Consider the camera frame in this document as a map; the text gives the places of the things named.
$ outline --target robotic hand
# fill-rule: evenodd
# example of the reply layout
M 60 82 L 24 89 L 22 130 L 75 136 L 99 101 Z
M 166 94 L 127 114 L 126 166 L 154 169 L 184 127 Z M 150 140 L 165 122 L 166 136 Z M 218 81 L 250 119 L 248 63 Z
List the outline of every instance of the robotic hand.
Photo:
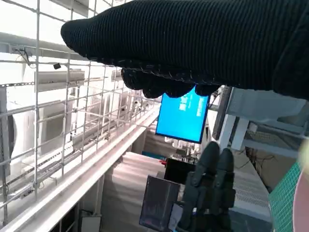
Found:
M 183 214 L 177 232 L 232 232 L 228 209 L 234 206 L 234 158 L 225 148 L 210 142 L 203 151 L 195 172 L 188 174 Z

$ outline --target white wire grid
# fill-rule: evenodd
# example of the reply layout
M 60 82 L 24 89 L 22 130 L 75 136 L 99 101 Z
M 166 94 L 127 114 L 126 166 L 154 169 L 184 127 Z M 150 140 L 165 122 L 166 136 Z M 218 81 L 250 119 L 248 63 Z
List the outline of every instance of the white wire grid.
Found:
M 11 157 L 9 159 L 4 158 L 3 154 L 3 147 L 5 144 L 3 144 L 4 140 L 0 140 L 0 146 L 1 146 L 1 160 L 0 160 L 0 167 L 2 167 L 2 185 L 0 186 L 2 190 L 2 197 L 0 201 L 0 209 L 1 209 L 1 216 L 0 220 L 2 220 L 3 226 L 5 226 L 10 220 L 12 220 L 15 216 L 17 216 L 19 213 L 22 212 L 25 208 L 22 207 L 16 207 L 18 205 L 16 202 L 23 200 L 27 200 L 29 198 L 29 201 L 32 199 L 32 203 L 35 202 L 40 194 L 44 193 L 44 189 L 48 188 L 48 184 L 51 183 L 57 185 L 59 181 L 61 181 L 62 178 L 66 176 L 66 173 L 69 171 L 68 164 L 72 164 L 72 162 L 75 160 L 79 160 L 79 163 L 82 163 L 85 159 L 85 153 L 87 152 L 87 149 L 90 147 L 96 148 L 96 152 L 98 149 L 105 145 L 110 143 L 110 141 L 115 138 L 119 133 L 126 130 L 129 126 L 136 124 L 136 121 L 141 118 L 146 112 L 151 110 L 155 104 L 159 103 L 159 100 L 148 100 L 143 97 L 143 94 L 141 91 L 132 91 L 127 89 L 124 86 L 123 81 L 109 81 L 109 87 L 107 87 L 107 81 L 106 78 L 106 72 L 109 72 L 111 69 L 114 71 L 117 71 L 118 69 L 116 67 L 110 67 L 105 66 L 102 64 L 98 64 L 95 62 L 90 62 L 84 60 L 84 58 L 79 57 L 76 53 L 73 51 L 70 51 L 63 45 L 57 45 L 53 44 L 54 47 L 59 47 L 59 49 L 46 49 L 47 46 L 50 46 L 51 43 L 46 43 L 44 41 L 41 41 L 40 36 L 40 23 L 41 23 L 41 17 L 48 17 L 52 20 L 54 20 L 57 23 L 64 23 L 66 20 L 61 19 L 59 17 L 56 17 L 55 15 L 47 14 L 45 12 L 42 12 L 40 10 L 42 1 L 48 1 L 48 0 L 37 0 L 36 1 L 36 7 L 31 7 L 30 2 L 31 1 L 13 1 L 13 0 L 1 0 L 6 3 L 7 6 L 18 6 L 20 8 L 23 8 L 27 12 L 31 12 L 32 14 L 36 14 L 36 25 L 29 25 L 30 28 L 36 29 L 36 39 L 35 39 L 35 46 L 31 44 L 31 41 L 29 41 L 28 44 L 25 45 L 25 50 L 29 54 L 32 55 L 32 57 L 35 58 L 34 61 L 22 59 L 22 60 L 14 60 L 14 59 L 0 59 L 1 63 L 16 63 L 16 64 L 27 64 L 27 65 L 35 65 L 35 71 L 36 75 L 34 76 L 33 82 L 29 83 L 1 83 L 0 88 L 2 90 L 6 91 L 11 87 L 15 88 L 24 88 L 25 86 L 34 86 L 35 89 L 35 101 L 32 105 L 28 106 L 21 106 L 20 108 L 14 109 L 14 110 L 3 110 L 0 108 L 0 126 L 3 122 L 7 122 L 7 117 L 12 116 L 14 114 L 20 114 L 22 112 L 27 111 L 33 111 L 35 114 L 34 117 L 34 147 L 22 152 L 21 154 L 18 154 L 17 156 Z M 107 0 L 94 0 L 93 8 L 89 9 L 89 17 L 92 17 L 93 15 L 98 14 L 97 13 L 97 5 L 99 2 L 105 2 L 109 7 L 113 7 L 118 4 L 125 3 L 122 1 L 114 1 L 112 0 L 110 3 Z M 73 19 L 73 8 L 75 0 L 71 0 L 71 7 L 70 7 L 70 20 Z M 12 51 L 12 44 L 10 41 L 12 41 L 15 37 L 13 36 L 11 39 L 8 39 L 8 35 L 6 37 L 3 36 L 4 34 L 0 33 L 0 48 L 1 46 L 6 48 L 7 46 L 9 49 L 7 53 L 11 54 L 18 54 L 14 51 Z M 46 54 L 49 55 L 49 57 L 53 57 L 52 54 L 55 54 L 55 62 L 51 61 L 44 61 L 44 57 L 42 54 L 44 52 L 47 52 Z M 57 58 L 65 58 L 67 57 L 66 61 L 58 62 Z M 79 62 L 77 60 L 73 60 L 72 58 L 80 58 Z M 65 99 L 62 101 L 53 101 L 51 99 L 48 102 L 45 103 L 39 103 L 39 69 L 40 66 L 52 66 L 55 63 L 59 63 L 62 66 L 65 66 L 67 68 L 67 77 L 66 77 L 66 95 Z M 88 74 L 86 74 L 86 79 L 84 81 L 84 85 L 82 88 L 84 88 L 85 95 L 80 96 L 81 89 L 80 87 L 71 87 L 70 83 L 70 69 L 72 67 L 84 67 L 87 69 Z M 91 76 L 91 70 L 94 67 L 99 67 L 101 69 L 101 75 L 100 78 L 92 79 Z M 70 93 L 72 90 L 75 89 L 75 97 L 70 97 Z M 105 111 L 105 107 L 103 107 L 103 99 L 105 96 L 110 96 L 110 110 L 108 112 Z M 96 103 L 89 102 L 92 97 L 99 96 L 100 101 Z M 122 100 L 126 97 L 126 103 L 123 104 Z M 120 102 L 117 106 L 117 109 L 113 110 L 113 101 L 114 99 L 120 99 Z M 68 103 L 73 101 L 74 108 L 69 111 Z M 64 103 L 65 108 L 64 112 L 52 117 L 40 119 L 39 112 L 40 109 L 43 107 L 51 106 L 51 105 L 57 105 Z M 95 106 L 99 105 L 99 112 L 93 113 L 91 112 L 91 109 Z M 69 116 L 75 115 L 75 121 L 71 122 L 70 130 L 67 129 L 66 124 L 68 121 Z M 84 121 L 81 124 L 78 124 L 78 117 L 77 116 L 83 116 L 82 118 Z M 42 123 L 47 122 L 49 120 L 53 120 L 56 118 L 63 118 L 63 133 L 59 135 L 63 138 L 62 145 L 59 145 L 58 152 L 54 152 L 52 155 L 49 155 L 48 159 L 41 159 L 38 156 L 38 150 L 50 143 L 50 141 L 46 141 L 44 143 L 39 143 L 39 127 Z M 86 135 L 89 128 L 97 127 L 95 132 L 92 133 L 92 136 Z M 78 148 L 74 147 L 72 148 L 72 140 L 68 137 L 68 135 L 71 135 L 71 137 L 74 136 L 81 136 L 82 142 L 78 146 Z M 5 174 L 5 168 L 6 166 L 11 165 L 11 162 L 15 159 L 23 158 L 26 155 L 29 155 L 30 153 L 33 153 L 33 159 L 34 163 L 33 165 L 27 166 L 21 175 L 16 176 L 15 178 L 7 178 Z M 59 178 L 55 177 L 56 173 L 60 173 Z

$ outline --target black device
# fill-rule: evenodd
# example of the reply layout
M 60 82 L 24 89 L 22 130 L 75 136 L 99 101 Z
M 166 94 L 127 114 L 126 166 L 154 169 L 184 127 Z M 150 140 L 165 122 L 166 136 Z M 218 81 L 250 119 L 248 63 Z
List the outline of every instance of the black device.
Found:
M 218 108 L 218 114 L 213 126 L 213 132 L 212 136 L 215 140 L 218 140 L 220 138 L 221 129 L 224 122 L 224 117 L 226 113 L 226 109 L 228 106 L 228 102 L 231 96 L 232 87 L 224 86 L 221 96 L 220 96 L 220 103 Z
M 140 225 L 155 231 L 169 232 L 169 218 L 177 201 L 180 186 L 171 181 L 148 176 Z
M 195 165 L 169 158 L 166 163 L 164 179 L 185 184 L 188 173 L 195 170 Z

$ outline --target metal grid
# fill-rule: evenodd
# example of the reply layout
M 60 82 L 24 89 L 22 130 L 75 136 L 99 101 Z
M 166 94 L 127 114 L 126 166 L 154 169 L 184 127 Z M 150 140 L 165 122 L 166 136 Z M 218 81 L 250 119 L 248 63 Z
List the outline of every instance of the metal grid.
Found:
M 293 201 L 300 172 L 299 164 L 296 162 L 269 195 L 275 231 L 293 232 Z
M 106 77 L 106 72 L 111 69 L 117 70 L 116 67 L 105 66 L 98 64 L 92 61 L 86 63 L 85 59 L 73 51 L 69 50 L 66 46 L 48 43 L 40 40 L 40 23 L 41 16 L 46 16 L 55 21 L 64 23 L 65 20 L 44 13 L 40 10 L 41 3 L 48 0 L 36 0 L 36 8 L 31 8 L 25 4 L 18 3 L 13 0 L 1 0 L 8 5 L 14 5 L 21 7 L 27 11 L 36 14 L 36 25 L 29 25 L 29 27 L 36 27 L 36 40 L 28 40 L 14 35 L 8 35 L 0 32 L 0 52 L 5 52 L 9 54 L 19 55 L 16 49 L 12 47 L 22 46 L 27 55 L 35 57 L 35 61 L 30 60 L 10 60 L 3 59 L 0 60 L 0 63 L 16 63 L 16 64 L 26 64 L 26 65 L 35 65 L 36 75 L 34 80 L 31 82 L 22 82 L 22 83 L 1 83 L 0 88 L 2 91 L 7 91 L 10 88 L 24 88 L 33 86 L 35 98 L 34 102 L 31 105 L 21 105 L 21 107 L 13 110 L 6 109 L 5 99 L 0 99 L 2 107 L 0 107 L 0 126 L 3 126 L 3 123 L 7 124 L 7 119 L 9 116 L 15 114 L 20 114 L 24 112 L 34 112 L 34 147 L 14 156 L 9 159 L 5 159 L 4 149 L 9 145 L 4 142 L 2 139 L 5 136 L 8 136 L 7 130 L 0 130 L 0 152 L 1 160 L 0 167 L 2 167 L 2 186 L 0 189 L 2 191 L 2 198 L 0 203 L 1 215 L 0 220 L 2 221 L 3 226 L 5 226 L 10 220 L 20 214 L 23 210 L 27 208 L 29 202 L 36 202 L 40 195 L 45 193 L 45 190 L 52 185 L 57 185 L 63 178 L 66 177 L 66 173 L 70 170 L 67 168 L 69 165 L 72 165 L 73 162 L 79 160 L 79 163 L 82 163 L 85 157 L 85 152 L 88 148 L 95 146 L 96 152 L 98 149 L 104 145 L 109 144 L 113 138 L 117 137 L 121 132 L 125 131 L 131 125 L 137 125 L 136 122 L 140 119 L 145 113 L 150 111 L 159 100 L 148 100 L 143 97 L 141 91 L 132 91 L 127 89 L 124 86 L 122 81 L 109 81 Z M 97 4 L 99 1 L 103 0 L 94 0 L 94 8 L 89 9 L 89 16 L 92 17 L 97 14 Z M 109 6 L 119 5 L 125 3 L 125 1 L 114 1 L 111 3 L 103 1 Z M 70 19 L 73 19 L 73 3 L 71 1 L 70 8 Z M 50 58 L 55 58 L 55 62 L 45 62 L 43 57 L 47 56 Z M 66 59 L 66 61 L 59 62 L 59 58 Z M 67 68 L 67 76 L 65 82 L 65 99 L 61 101 L 55 101 L 50 99 L 50 101 L 40 103 L 39 102 L 39 78 L 40 78 L 40 66 L 41 65 L 54 65 L 59 63 L 62 66 Z M 74 86 L 70 82 L 70 70 L 71 67 L 85 67 L 88 68 L 87 78 L 84 80 L 83 86 Z M 91 70 L 93 67 L 102 68 L 101 77 L 97 79 L 91 78 Z M 80 96 L 81 88 L 86 89 L 85 95 Z M 71 91 L 75 89 L 74 98 L 70 97 Z M 96 103 L 91 103 L 90 100 L 94 96 L 99 96 L 100 101 Z M 109 96 L 110 108 L 108 112 L 105 111 L 104 101 L 105 96 Z M 124 107 L 122 104 L 123 96 L 126 96 L 126 104 Z M 117 109 L 113 109 L 114 100 L 120 99 L 118 102 Z M 74 108 L 69 110 L 69 102 L 74 103 Z M 47 118 L 40 118 L 40 109 L 64 104 L 64 112 Z M 93 113 L 91 109 L 99 105 L 99 112 Z M 74 115 L 75 120 L 71 122 L 70 130 L 67 129 L 66 124 L 69 121 L 69 117 Z M 78 118 L 82 117 L 83 122 L 78 123 Z M 42 123 L 52 121 L 57 118 L 63 118 L 63 132 L 61 135 L 53 138 L 52 140 L 46 141 L 44 143 L 39 142 L 39 129 Z M 96 127 L 93 133 L 88 136 L 89 128 Z M 74 139 L 77 136 L 82 137 L 81 143 L 78 145 L 74 144 Z M 62 137 L 62 145 L 59 145 L 58 149 L 48 153 L 43 157 L 39 157 L 39 149 L 47 145 L 51 141 Z M 25 164 L 23 162 L 23 157 L 29 156 L 32 154 L 33 158 L 32 164 Z M 6 178 L 5 169 L 10 166 L 12 162 L 17 162 L 21 165 L 24 165 L 23 173 L 18 176 L 9 176 Z M 61 173 L 59 178 L 55 177 L 56 173 Z

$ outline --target white cable tray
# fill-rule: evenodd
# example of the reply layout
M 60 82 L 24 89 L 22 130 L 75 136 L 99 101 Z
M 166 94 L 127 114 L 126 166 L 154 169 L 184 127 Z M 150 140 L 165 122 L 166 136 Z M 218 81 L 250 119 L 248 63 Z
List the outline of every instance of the white cable tray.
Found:
M 297 149 L 294 148 L 295 145 L 289 145 L 282 138 L 284 138 L 284 136 L 278 136 L 275 133 L 247 131 L 243 140 L 243 145 L 286 157 L 296 158 L 298 152 Z

